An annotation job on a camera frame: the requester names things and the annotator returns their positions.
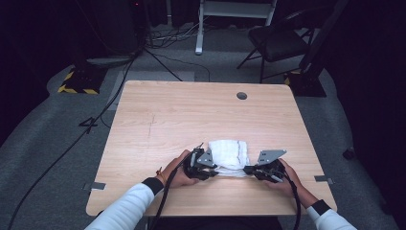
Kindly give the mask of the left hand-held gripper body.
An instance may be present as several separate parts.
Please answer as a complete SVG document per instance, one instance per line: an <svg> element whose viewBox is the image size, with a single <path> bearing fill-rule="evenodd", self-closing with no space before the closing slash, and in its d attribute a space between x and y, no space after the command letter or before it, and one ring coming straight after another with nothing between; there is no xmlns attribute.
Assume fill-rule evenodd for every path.
<svg viewBox="0 0 406 230"><path fill-rule="evenodd" d="M207 175L208 171L215 171L217 165L214 163L212 151L204 150L202 145L195 147L183 162L183 171L188 178L197 178Z"/></svg>

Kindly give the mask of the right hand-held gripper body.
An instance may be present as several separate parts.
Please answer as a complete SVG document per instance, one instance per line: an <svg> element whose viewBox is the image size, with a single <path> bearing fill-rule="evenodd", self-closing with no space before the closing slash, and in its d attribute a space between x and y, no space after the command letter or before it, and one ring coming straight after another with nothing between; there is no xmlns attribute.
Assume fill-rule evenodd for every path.
<svg viewBox="0 0 406 230"><path fill-rule="evenodd" d="M258 180L267 180L273 183L282 182L285 173L285 167L279 158L286 154L285 149L268 149L262 150L258 159L258 170L263 171L265 178Z"/></svg>

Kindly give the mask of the white towel with dark stripe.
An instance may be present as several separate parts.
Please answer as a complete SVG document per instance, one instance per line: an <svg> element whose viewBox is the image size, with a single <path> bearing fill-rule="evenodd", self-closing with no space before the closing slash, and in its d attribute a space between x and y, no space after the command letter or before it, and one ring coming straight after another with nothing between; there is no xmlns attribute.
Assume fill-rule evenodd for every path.
<svg viewBox="0 0 406 230"><path fill-rule="evenodd" d="M209 143L219 176L244 177L244 167L250 164L247 144L240 140L216 140Z"/></svg>

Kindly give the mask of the person's right hand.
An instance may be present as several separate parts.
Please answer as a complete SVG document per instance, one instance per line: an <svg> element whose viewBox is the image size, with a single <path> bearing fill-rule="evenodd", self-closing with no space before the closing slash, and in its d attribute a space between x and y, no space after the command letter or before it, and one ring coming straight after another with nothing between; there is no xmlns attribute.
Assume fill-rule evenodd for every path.
<svg viewBox="0 0 406 230"><path fill-rule="evenodd" d="M263 183L267 187L269 187L271 190L276 190L276 191L282 192L286 196L293 197L294 193L293 193L290 182L293 182L295 184L298 194L301 192L301 190L304 188L304 186L301 183L296 172L293 170L293 168L290 167L282 158L280 158L280 162L285 167L285 172L288 175L288 179L284 178L282 180L282 182L278 182L278 183L273 183L273 182L264 180Z"/></svg>

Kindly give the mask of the person's left hand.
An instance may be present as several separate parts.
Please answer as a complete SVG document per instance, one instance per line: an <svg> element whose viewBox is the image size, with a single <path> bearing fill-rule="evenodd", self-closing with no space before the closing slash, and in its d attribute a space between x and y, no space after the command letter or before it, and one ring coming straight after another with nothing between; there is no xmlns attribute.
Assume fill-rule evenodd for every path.
<svg viewBox="0 0 406 230"><path fill-rule="evenodd" d="M185 159L188 154L190 153L189 150L185 149L178 157L172 159L167 166L160 171L156 178L163 184L167 185L169 182L169 176L173 171L176 171L175 176L173 177L172 181L170 182L171 188L178 188L181 186L190 186L194 185L199 182L196 178L188 178L183 169L181 167L177 167L178 164L181 163L183 159Z"/></svg>

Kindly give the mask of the person's dark lap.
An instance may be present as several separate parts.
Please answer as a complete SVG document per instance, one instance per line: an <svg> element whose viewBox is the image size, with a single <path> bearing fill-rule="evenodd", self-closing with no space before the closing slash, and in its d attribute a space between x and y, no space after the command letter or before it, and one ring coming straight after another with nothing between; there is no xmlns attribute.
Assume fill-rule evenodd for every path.
<svg viewBox="0 0 406 230"><path fill-rule="evenodd" d="M153 230L282 230L276 217L160 218Z"/></svg>

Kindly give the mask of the grey tape strip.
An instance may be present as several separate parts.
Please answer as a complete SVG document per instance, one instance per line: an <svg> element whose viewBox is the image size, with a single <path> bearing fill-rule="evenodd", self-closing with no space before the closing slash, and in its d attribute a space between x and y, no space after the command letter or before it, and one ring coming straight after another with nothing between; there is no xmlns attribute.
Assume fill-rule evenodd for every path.
<svg viewBox="0 0 406 230"><path fill-rule="evenodd" d="M105 188L105 183L100 182L90 182L85 183L82 187L84 191L93 191L93 190L103 190Z"/></svg>
<svg viewBox="0 0 406 230"><path fill-rule="evenodd" d="M335 184L335 181L326 175L315 175L314 178L316 182L326 182L329 185Z"/></svg>

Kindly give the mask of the black stand with striped base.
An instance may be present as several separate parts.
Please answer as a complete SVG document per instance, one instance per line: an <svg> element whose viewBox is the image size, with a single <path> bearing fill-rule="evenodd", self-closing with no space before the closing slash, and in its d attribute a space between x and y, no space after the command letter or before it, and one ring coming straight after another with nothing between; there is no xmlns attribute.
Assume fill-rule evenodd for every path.
<svg viewBox="0 0 406 230"><path fill-rule="evenodd" d="M284 83L288 85L294 96L297 97L324 97L326 95L319 81L319 75L323 70L321 61L317 56L322 50L323 44L329 32L340 17L349 0L338 0L334 5L331 15L317 33L309 51L300 62L300 72L288 72L284 75Z"/></svg>

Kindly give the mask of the black folding chair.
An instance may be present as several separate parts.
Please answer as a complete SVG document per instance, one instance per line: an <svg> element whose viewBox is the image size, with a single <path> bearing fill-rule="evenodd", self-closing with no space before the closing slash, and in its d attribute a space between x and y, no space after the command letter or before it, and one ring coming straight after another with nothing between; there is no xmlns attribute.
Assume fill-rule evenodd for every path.
<svg viewBox="0 0 406 230"><path fill-rule="evenodd" d="M315 26L311 26L310 19L315 12L315 9L295 11L274 24L250 30L248 38L254 49L237 69L248 60L259 58L259 82L276 77L276 74L264 75L265 63L294 58L309 51L312 38L305 41L305 36L314 35Z"/></svg>

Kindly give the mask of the black yellow striped stand base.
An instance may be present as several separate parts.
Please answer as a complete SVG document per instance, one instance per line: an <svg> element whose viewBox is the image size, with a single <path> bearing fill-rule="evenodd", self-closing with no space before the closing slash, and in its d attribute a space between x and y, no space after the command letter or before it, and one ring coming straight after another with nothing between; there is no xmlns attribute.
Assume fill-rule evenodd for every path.
<svg viewBox="0 0 406 230"><path fill-rule="evenodd" d="M97 95L101 92L107 71L107 68L90 63L80 67L74 66L66 75L57 92Z"/></svg>

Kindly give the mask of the white desk frame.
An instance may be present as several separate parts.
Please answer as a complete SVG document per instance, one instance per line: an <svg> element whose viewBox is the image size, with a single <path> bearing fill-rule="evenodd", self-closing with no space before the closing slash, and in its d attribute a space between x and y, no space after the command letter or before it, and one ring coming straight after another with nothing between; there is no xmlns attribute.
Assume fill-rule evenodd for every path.
<svg viewBox="0 0 406 230"><path fill-rule="evenodd" d="M278 0L270 0L270 3L239 3L200 0L198 10L198 32L194 52L198 56L203 53L203 24L205 16L259 18L265 19L265 24L269 25L272 21L277 3Z"/></svg>

